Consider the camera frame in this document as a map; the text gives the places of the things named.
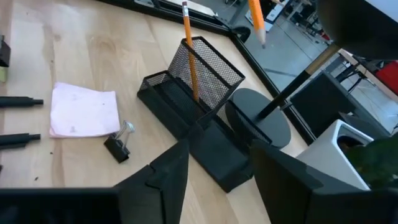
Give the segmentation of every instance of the desk lamp base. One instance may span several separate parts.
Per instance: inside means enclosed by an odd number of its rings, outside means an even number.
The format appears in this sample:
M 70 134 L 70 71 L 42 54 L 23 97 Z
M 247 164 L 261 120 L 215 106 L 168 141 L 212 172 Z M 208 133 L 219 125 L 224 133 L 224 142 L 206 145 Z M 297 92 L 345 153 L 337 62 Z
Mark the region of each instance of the desk lamp base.
M 271 142 L 270 145 L 282 149 L 291 139 L 290 127 L 286 117 L 280 110 L 274 110 L 266 118 L 257 119 L 257 115 L 271 100 L 264 95 L 247 88 L 238 89 L 230 99 L 261 131 Z M 226 117 L 232 129 L 239 135 L 244 136 L 246 143 L 251 144 L 253 139 L 258 139 L 256 131 L 251 124 L 237 113 L 232 106 L 226 105 Z

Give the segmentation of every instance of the black pole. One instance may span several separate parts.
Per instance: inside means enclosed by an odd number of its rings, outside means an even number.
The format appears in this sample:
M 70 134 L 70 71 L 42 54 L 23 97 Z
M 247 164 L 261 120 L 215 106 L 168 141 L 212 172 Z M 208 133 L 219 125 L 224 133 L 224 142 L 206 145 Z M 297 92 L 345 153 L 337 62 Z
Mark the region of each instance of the black pole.
M 339 47 L 331 44 L 323 51 L 304 71 L 302 71 L 293 82 L 291 82 L 278 96 L 274 98 L 260 113 L 257 118 L 264 119 L 280 106 L 287 97 L 297 90 L 312 74 L 314 74 L 326 61 L 339 51 Z

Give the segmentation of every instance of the pencil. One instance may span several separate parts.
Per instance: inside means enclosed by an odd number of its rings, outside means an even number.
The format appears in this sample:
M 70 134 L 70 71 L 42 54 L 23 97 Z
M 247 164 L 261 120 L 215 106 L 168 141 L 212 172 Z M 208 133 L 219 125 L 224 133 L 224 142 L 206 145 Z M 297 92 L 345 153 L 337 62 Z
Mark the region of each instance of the pencil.
M 187 44 L 193 49 L 193 42 L 192 42 L 192 36 L 191 36 L 191 24 L 189 21 L 189 14 L 188 14 L 188 6 L 187 2 L 184 1 L 182 3 L 182 14 L 184 18 L 184 27 L 185 27 L 185 36 L 187 38 Z M 193 90 L 193 98 L 199 102 L 199 96 L 198 96 L 198 78 L 197 78 L 197 73 L 195 70 L 195 58 L 192 53 L 188 54 L 189 58 L 189 66 L 190 66 L 190 71 L 191 71 L 191 79 L 192 79 L 192 90 Z
M 253 19 L 254 30 L 256 31 L 257 38 L 259 39 L 262 48 L 266 47 L 266 27 L 264 18 L 262 16 L 260 0 L 248 0 L 251 17 Z

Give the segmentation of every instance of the wooden desk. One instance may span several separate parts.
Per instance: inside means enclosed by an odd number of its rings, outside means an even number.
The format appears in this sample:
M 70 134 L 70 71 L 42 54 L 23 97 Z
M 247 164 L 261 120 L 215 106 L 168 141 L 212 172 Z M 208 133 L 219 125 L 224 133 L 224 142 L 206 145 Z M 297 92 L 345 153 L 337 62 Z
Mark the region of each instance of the wooden desk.
M 0 187 L 112 186 L 176 142 L 136 93 L 145 76 L 168 67 L 185 36 L 183 25 L 91 0 L 14 0 L 5 11 L 12 12 L 12 54 L 1 93 L 44 99 L 45 104 L 0 112 L 2 134 L 42 134 L 41 142 L 25 149 L 1 151 Z M 241 87 L 271 97 L 227 37 L 192 32 L 204 36 L 245 74 Z M 127 145 L 128 161 L 119 165 L 104 148 L 105 138 L 49 138 L 55 82 L 116 91 L 120 119 L 136 127 Z M 284 151 L 296 156 L 307 146 L 290 126 L 292 140 Z M 181 223 L 269 220 L 254 179 L 225 194 L 190 158 Z

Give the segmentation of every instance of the black mesh pencil holder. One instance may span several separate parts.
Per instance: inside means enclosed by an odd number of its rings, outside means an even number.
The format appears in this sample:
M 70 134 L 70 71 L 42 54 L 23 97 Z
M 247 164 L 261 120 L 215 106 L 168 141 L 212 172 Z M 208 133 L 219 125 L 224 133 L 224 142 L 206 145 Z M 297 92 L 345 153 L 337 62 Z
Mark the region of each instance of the black mesh pencil holder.
M 228 111 L 234 111 L 241 117 L 241 121 L 247 123 L 251 133 L 238 135 L 233 131 L 225 113 L 226 107 L 231 107 L 233 110 Z M 228 100 L 216 112 L 216 116 L 211 117 L 210 122 L 207 121 L 207 118 L 209 118 L 208 115 L 198 122 L 206 124 L 204 137 L 200 145 L 191 149 L 190 153 L 217 184 L 228 193 L 253 177 L 253 169 L 249 160 L 251 141 L 260 139 L 271 143 L 271 140 L 263 135 L 232 101 Z
M 220 109 L 243 80 L 244 75 L 203 37 L 194 37 L 193 49 L 183 39 L 169 68 L 145 77 L 137 95 L 181 139 L 200 118 Z

